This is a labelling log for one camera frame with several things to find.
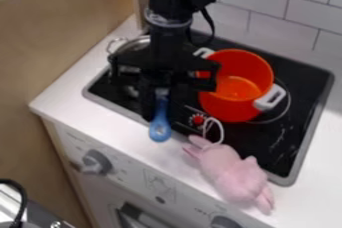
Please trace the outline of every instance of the stove knob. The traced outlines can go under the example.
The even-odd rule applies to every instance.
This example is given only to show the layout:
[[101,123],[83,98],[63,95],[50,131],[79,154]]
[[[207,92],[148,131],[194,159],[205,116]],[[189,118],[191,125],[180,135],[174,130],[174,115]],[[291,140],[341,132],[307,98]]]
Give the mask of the stove knob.
[[205,121],[204,115],[197,113],[190,117],[190,125],[192,126],[202,126]]
[[210,228],[243,228],[235,221],[225,216],[215,216],[211,221]]
[[109,159],[94,149],[89,150],[82,158],[82,161],[85,167],[82,168],[81,172],[85,174],[106,175],[113,169]]

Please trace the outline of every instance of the orange pot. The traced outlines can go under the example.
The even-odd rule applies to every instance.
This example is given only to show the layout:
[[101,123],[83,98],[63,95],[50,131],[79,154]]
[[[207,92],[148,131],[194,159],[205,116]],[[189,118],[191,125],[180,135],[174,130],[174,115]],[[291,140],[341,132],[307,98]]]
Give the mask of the orange pot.
[[[195,55],[221,64],[216,92],[199,94],[202,108],[221,121],[251,120],[273,109],[286,96],[286,91],[273,83],[271,66],[254,53],[240,49],[214,52],[201,48]],[[198,72],[198,76],[205,78],[208,73]]]

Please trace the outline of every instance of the pink bunny toy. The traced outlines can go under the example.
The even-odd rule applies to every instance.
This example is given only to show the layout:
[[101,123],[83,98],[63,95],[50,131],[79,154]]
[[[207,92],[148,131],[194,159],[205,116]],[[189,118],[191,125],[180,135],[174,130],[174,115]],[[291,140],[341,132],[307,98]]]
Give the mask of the pink bunny toy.
[[273,194],[255,157],[242,160],[232,147],[213,144],[199,136],[191,135],[189,140],[193,145],[184,147],[184,151],[198,161],[202,173],[225,199],[255,204],[262,213],[271,213]]

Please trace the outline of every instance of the black base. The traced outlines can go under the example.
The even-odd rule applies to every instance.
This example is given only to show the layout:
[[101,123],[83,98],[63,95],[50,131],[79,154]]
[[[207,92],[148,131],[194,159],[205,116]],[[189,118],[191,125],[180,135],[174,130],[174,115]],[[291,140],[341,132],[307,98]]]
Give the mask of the black base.
[[[271,176],[280,179],[293,176],[291,182],[277,183],[288,185],[294,182],[333,84],[333,75],[317,67],[227,40],[215,39],[209,48],[238,48],[260,55],[272,66],[276,83],[289,92],[274,110],[261,114],[251,122],[224,123],[224,143],[233,146],[243,158],[255,156]],[[185,49],[191,53],[196,50],[190,45],[186,45]],[[139,104],[130,92],[127,88],[110,86],[106,74],[89,88],[90,94],[140,113]],[[189,123],[192,115],[206,115],[197,101],[197,92],[188,93],[186,106],[182,110],[183,114],[172,125],[173,129],[185,135],[200,134],[201,131]],[[212,129],[209,138],[216,140],[217,137],[217,131]]]

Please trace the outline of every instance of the white pot handle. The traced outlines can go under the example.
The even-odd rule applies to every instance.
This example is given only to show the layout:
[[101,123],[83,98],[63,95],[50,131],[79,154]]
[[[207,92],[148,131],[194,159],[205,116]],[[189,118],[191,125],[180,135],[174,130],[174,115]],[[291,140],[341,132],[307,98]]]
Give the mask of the white pot handle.
[[285,96],[286,90],[277,84],[273,84],[266,95],[254,100],[253,106],[259,111],[268,111],[276,107]]
[[200,56],[203,59],[208,58],[208,56],[214,54],[215,51],[210,48],[199,48],[196,50],[196,52],[193,54],[194,56]]

